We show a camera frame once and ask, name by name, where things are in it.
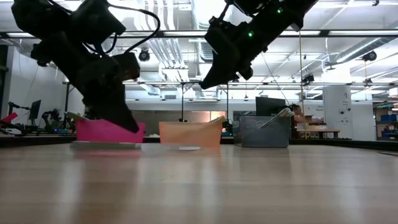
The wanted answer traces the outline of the shelf with blue bins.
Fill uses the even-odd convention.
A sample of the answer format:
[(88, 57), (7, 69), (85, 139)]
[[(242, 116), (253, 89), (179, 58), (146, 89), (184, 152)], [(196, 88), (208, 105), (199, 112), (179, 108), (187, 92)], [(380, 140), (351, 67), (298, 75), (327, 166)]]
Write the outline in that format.
[(398, 141), (398, 102), (373, 103), (377, 141)]

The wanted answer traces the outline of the green-handled table knife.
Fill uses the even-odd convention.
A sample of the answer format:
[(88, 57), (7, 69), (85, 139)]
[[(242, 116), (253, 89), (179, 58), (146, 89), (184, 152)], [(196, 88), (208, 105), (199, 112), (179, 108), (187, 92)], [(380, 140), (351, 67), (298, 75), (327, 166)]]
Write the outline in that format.
[(75, 151), (116, 151), (116, 150), (142, 150), (144, 152), (163, 152), (163, 151), (197, 151), (200, 146), (180, 146), (176, 144), (160, 143), (128, 143), (128, 142), (91, 142), (73, 141), (70, 149)]
[(80, 116), (76, 113), (72, 113), (70, 111), (65, 113), (69, 118), (74, 119), (75, 121), (87, 120), (87, 118)]

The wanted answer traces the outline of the black table frame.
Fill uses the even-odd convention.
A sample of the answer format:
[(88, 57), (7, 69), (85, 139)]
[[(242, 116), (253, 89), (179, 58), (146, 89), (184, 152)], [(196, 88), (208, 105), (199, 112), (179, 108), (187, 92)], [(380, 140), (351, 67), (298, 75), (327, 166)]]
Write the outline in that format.
[[(37, 146), (66, 144), (76, 141), (75, 136), (0, 136), (0, 148), (18, 146)], [(347, 139), (293, 139), (290, 145), (320, 145), (372, 149), (377, 151), (398, 152), (398, 141), (354, 141)]]

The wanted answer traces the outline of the person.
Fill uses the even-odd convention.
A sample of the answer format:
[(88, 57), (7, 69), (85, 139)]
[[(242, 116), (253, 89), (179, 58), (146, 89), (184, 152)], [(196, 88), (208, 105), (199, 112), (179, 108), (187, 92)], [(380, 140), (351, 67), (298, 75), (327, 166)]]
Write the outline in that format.
[(305, 115), (302, 111), (301, 106), (297, 104), (291, 104), (290, 109), (294, 112), (294, 123), (304, 123), (305, 122)]

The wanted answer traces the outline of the black computer monitor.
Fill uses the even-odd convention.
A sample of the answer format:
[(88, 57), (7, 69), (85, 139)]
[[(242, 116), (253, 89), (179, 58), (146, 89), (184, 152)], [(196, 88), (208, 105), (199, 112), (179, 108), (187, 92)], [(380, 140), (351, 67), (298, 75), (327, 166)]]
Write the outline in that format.
[(257, 116), (275, 116), (286, 107), (286, 102), (283, 99), (256, 97)]

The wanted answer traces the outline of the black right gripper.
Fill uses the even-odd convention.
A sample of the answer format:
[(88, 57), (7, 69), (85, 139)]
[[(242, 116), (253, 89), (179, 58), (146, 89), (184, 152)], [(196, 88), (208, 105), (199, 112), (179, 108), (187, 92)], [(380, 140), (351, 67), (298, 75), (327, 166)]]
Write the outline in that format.
[(252, 61), (267, 52), (267, 43), (259, 40), (247, 22), (236, 26), (212, 18), (205, 40), (212, 48), (213, 63), (200, 83), (203, 90), (229, 82), (238, 75), (250, 79), (253, 76)]

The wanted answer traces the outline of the black overhead frame bar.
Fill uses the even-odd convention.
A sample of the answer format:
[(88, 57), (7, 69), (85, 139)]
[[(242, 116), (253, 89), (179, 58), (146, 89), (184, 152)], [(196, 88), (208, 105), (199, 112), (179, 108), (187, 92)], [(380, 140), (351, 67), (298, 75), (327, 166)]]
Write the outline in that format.
[[(156, 38), (204, 38), (206, 30), (162, 30)], [(148, 36), (151, 31), (126, 31), (119, 38), (121, 39), (139, 39)], [(398, 29), (374, 29), (374, 30), (285, 30), (279, 36), (280, 38), (294, 38), (299, 36), (305, 38), (317, 37), (398, 37)], [(25, 32), (0, 32), (0, 39), (36, 39), (33, 35)]]

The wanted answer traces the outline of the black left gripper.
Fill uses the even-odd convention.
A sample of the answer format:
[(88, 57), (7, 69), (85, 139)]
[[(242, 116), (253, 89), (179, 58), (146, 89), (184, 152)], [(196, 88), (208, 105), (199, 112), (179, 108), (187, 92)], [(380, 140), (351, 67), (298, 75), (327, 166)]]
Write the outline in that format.
[(123, 81), (139, 78), (140, 66), (134, 53), (100, 56), (66, 34), (53, 34), (35, 44), (30, 56), (39, 65), (53, 62), (97, 117), (138, 132), (138, 124), (125, 102), (123, 85)]

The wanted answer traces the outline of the orange plastic bin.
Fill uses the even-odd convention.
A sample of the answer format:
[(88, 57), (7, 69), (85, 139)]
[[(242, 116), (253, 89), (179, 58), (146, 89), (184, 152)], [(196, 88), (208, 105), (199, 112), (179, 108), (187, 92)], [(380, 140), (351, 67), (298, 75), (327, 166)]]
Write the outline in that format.
[(160, 122), (161, 144), (180, 146), (219, 147), (222, 123)]

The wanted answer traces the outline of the small black monitor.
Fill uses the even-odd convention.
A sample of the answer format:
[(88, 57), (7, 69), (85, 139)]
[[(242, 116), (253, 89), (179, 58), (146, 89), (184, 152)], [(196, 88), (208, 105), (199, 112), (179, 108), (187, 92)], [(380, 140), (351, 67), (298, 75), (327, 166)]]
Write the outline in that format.
[(40, 105), (41, 105), (41, 100), (32, 102), (30, 107), (30, 115), (29, 115), (30, 121), (34, 121), (38, 118)]

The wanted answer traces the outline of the grey plastic bin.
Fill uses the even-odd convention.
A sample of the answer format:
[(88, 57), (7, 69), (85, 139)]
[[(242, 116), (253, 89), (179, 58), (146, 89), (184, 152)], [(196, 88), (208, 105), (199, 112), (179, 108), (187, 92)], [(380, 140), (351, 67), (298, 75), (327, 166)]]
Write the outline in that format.
[(271, 116), (242, 116), (234, 143), (241, 147), (287, 148), (290, 139), (290, 118), (282, 118), (266, 129), (259, 126), (269, 121)]

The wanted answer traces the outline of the black background rig frame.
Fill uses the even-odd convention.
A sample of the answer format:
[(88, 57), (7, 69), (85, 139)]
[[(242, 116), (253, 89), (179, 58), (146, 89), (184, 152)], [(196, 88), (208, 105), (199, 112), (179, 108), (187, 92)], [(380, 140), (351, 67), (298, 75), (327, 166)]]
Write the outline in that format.
[(177, 89), (176, 95), (148, 96), (147, 98), (126, 98), (125, 104), (131, 111), (177, 111), (179, 118), (193, 121), (188, 118), (189, 111), (207, 111), (209, 115), (204, 122), (224, 116), (228, 119), (231, 113), (228, 111), (229, 106), (226, 100), (216, 98), (197, 99), (180, 96), (176, 98), (182, 89)]

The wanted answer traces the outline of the red background object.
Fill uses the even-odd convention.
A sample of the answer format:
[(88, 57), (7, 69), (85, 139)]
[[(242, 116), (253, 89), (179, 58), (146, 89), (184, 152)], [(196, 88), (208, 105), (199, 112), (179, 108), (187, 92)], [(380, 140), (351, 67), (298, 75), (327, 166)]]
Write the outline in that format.
[(8, 124), (17, 117), (18, 114), (16, 112), (12, 112), (11, 114), (7, 115), (5, 118), (0, 119), (0, 124)]

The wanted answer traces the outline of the pink plastic bin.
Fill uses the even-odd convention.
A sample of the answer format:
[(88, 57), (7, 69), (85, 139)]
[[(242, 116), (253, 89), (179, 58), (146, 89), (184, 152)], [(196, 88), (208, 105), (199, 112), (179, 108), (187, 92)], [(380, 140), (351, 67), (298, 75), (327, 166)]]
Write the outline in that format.
[(78, 120), (76, 139), (78, 141), (143, 143), (145, 123), (138, 123), (139, 131), (130, 132), (104, 119)]

